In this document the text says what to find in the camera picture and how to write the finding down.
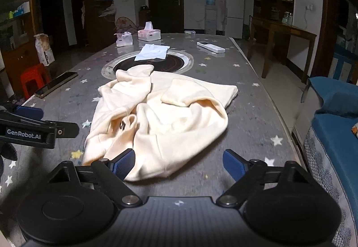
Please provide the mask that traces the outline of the blue sofa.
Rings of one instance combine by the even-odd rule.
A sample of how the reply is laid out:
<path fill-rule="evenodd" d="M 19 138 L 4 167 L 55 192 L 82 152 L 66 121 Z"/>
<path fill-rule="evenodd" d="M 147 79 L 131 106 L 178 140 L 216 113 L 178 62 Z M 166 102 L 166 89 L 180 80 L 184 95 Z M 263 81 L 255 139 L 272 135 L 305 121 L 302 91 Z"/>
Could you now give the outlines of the blue sofa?
<path fill-rule="evenodd" d="M 341 208 L 333 243 L 357 246 L 357 118 L 298 113 L 292 134 L 310 173 Z"/>

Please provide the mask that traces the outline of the blue pillow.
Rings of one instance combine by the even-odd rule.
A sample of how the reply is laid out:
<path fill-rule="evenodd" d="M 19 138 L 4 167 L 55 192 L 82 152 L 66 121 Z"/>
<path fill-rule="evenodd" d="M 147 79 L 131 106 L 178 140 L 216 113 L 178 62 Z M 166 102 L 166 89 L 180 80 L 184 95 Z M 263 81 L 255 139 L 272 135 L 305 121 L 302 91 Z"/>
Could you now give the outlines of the blue pillow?
<path fill-rule="evenodd" d="M 328 77 L 312 77 L 301 97 L 299 114 L 357 118 L 357 86 Z"/>

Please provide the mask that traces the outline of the pink electric fan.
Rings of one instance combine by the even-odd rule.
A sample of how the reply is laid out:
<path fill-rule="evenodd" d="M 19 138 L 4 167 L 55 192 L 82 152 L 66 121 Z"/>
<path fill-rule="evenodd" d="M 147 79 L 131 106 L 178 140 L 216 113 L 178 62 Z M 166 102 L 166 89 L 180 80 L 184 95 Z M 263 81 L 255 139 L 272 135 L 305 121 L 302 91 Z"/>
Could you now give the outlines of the pink electric fan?
<path fill-rule="evenodd" d="M 115 25 L 116 25 L 117 34 L 130 32 L 133 35 L 136 34 L 138 31 L 136 24 L 127 17 L 119 17 L 116 20 Z"/>

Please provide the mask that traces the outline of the white refrigerator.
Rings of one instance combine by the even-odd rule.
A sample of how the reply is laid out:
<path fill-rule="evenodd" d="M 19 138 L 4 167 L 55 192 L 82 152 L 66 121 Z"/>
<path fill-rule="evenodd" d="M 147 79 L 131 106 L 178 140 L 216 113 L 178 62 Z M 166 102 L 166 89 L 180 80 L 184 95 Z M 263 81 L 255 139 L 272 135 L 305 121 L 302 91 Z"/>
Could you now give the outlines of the white refrigerator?
<path fill-rule="evenodd" d="M 225 0 L 226 15 L 224 33 L 227 37 L 241 39 L 245 12 L 245 0 Z"/>

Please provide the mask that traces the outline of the white remote control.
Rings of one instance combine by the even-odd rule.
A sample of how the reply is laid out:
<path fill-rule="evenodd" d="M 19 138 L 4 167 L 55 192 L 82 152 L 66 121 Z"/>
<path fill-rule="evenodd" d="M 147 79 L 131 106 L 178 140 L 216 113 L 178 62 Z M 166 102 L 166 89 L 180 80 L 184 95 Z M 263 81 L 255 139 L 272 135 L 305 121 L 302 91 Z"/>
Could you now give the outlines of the white remote control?
<path fill-rule="evenodd" d="M 208 42 L 203 42 L 203 41 L 197 42 L 197 46 L 202 47 L 216 54 L 224 54 L 226 52 L 225 48 L 216 46 Z"/>

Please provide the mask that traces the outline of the black smartphone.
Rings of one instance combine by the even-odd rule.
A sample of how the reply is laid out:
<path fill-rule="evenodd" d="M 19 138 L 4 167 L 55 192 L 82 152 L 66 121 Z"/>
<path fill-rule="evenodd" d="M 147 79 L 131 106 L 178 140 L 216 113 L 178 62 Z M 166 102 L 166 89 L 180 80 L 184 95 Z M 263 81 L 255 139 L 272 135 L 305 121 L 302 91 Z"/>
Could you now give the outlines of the black smartphone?
<path fill-rule="evenodd" d="M 51 82 L 48 82 L 43 87 L 38 89 L 34 96 L 38 98 L 44 98 L 54 90 L 60 88 L 62 85 L 66 84 L 70 80 L 76 78 L 78 76 L 77 72 L 64 72 L 63 74 L 59 75 L 55 79 L 53 79 Z"/>

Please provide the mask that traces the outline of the cream sweatshirt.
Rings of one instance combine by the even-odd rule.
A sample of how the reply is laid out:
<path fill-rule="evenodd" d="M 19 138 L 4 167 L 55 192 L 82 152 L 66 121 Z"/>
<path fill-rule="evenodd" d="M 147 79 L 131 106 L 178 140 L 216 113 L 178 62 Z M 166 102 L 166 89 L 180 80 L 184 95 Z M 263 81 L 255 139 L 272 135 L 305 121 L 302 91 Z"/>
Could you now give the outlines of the cream sweatshirt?
<path fill-rule="evenodd" d="M 127 181 L 168 177 L 228 127 L 234 85 L 215 84 L 138 65 L 99 87 L 83 164 L 135 152 Z"/>

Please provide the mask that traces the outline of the water dispenser with blue bottle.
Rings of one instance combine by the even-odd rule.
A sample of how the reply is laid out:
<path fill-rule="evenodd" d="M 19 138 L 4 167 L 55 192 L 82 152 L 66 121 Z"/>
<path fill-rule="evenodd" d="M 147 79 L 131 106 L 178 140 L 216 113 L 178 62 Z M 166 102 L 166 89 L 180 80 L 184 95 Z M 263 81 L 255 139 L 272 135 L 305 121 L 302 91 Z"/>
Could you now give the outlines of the water dispenser with blue bottle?
<path fill-rule="evenodd" d="M 205 34 L 215 35 L 217 31 L 217 7 L 215 0 L 206 0 Z"/>

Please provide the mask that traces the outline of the round hotpot stove inset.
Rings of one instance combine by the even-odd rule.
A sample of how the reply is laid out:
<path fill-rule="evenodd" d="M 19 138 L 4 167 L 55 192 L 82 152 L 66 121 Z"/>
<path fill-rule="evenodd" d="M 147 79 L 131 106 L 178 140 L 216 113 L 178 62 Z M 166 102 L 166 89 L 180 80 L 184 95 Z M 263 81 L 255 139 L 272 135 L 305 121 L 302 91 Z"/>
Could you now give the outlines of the round hotpot stove inset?
<path fill-rule="evenodd" d="M 189 71 L 194 65 L 194 58 L 191 54 L 178 50 L 169 50 L 165 59 L 156 58 L 152 60 L 135 61 L 135 57 L 139 52 L 138 50 L 124 54 L 108 62 L 101 69 L 102 76 L 107 79 L 115 79 L 117 70 L 126 71 L 131 67 L 141 64 L 153 65 L 155 71 L 183 74 Z"/>

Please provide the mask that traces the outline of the pink tissue box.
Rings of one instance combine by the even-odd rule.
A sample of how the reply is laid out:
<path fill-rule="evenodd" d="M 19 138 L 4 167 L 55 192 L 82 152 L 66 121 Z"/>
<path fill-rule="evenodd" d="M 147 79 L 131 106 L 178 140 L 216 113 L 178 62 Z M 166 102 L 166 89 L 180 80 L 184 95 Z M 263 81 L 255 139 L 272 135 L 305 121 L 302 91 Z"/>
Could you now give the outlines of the pink tissue box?
<path fill-rule="evenodd" d="M 154 29 L 151 21 L 147 21 L 144 29 L 139 30 L 137 34 L 138 39 L 141 41 L 150 42 L 161 39 L 161 31 L 159 29 Z"/>

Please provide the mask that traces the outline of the brown wooden side table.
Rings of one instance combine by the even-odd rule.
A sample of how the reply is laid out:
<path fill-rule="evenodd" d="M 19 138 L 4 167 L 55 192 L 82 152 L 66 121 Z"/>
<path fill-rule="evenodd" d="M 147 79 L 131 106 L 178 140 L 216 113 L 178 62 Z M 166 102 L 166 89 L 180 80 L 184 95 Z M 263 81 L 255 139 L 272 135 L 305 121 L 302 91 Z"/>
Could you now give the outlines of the brown wooden side table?
<path fill-rule="evenodd" d="M 296 37 L 302 40 L 306 40 L 308 44 L 308 53 L 305 61 L 305 67 L 301 73 L 301 82 L 306 83 L 308 79 L 308 69 L 310 67 L 311 59 L 313 56 L 313 49 L 316 39 L 316 34 L 308 32 L 307 30 L 299 29 L 298 27 L 282 24 L 277 21 L 271 21 L 264 18 L 252 17 L 250 27 L 250 39 L 249 50 L 247 53 L 247 59 L 250 61 L 253 56 L 253 45 L 256 30 L 268 31 L 268 42 L 266 51 L 264 53 L 264 63 L 261 77 L 266 78 L 269 70 L 271 69 L 271 57 L 273 55 L 274 46 L 279 45 L 279 49 L 286 48 L 289 38 Z"/>

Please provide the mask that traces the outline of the white paper bag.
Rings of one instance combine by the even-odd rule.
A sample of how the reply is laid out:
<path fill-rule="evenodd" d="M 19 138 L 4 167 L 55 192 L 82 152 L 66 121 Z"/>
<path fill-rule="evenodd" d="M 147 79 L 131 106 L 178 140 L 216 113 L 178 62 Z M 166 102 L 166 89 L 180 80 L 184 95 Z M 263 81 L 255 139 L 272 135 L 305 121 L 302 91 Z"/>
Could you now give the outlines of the white paper bag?
<path fill-rule="evenodd" d="M 35 36 L 35 48 L 38 53 L 39 61 L 48 66 L 55 61 L 52 49 L 50 47 L 49 37 L 46 34 L 36 34 Z"/>

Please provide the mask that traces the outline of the red plastic stool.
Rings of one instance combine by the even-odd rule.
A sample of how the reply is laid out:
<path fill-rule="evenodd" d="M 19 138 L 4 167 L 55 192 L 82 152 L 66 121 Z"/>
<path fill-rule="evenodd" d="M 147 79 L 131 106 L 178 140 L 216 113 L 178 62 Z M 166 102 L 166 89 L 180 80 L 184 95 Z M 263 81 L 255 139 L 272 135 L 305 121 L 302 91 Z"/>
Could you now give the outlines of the red plastic stool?
<path fill-rule="evenodd" d="M 20 75 L 20 81 L 22 90 L 24 92 L 24 97 L 29 98 L 35 91 L 51 82 L 51 77 L 45 66 L 42 63 L 39 63 L 26 69 Z M 28 83 L 31 82 L 35 82 L 36 84 L 36 89 L 34 91 L 30 91 L 27 86 Z"/>

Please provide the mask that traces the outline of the dark wooden shelf cabinet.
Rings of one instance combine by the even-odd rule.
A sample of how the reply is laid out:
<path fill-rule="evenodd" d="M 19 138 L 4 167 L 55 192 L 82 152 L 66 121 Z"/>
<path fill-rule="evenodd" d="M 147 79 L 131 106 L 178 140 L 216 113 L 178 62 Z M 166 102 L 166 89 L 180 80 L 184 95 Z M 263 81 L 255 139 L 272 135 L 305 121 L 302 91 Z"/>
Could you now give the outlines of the dark wooden shelf cabinet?
<path fill-rule="evenodd" d="M 97 52 L 115 41 L 114 0 L 1 0 L 1 54 L 14 94 L 20 75 L 40 63 L 35 35 L 49 37 L 54 66 L 71 48 Z"/>

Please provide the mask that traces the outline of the small clear container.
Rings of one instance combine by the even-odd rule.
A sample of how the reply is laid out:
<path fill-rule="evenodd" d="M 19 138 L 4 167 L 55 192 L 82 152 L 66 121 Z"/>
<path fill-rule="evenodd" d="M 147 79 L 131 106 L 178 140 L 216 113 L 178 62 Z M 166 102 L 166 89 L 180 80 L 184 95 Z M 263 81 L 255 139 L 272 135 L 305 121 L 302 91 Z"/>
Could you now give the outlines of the small clear container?
<path fill-rule="evenodd" d="M 194 30 L 185 30 L 184 33 L 187 35 L 195 35 L 196 34 L 196 32 Z"/>

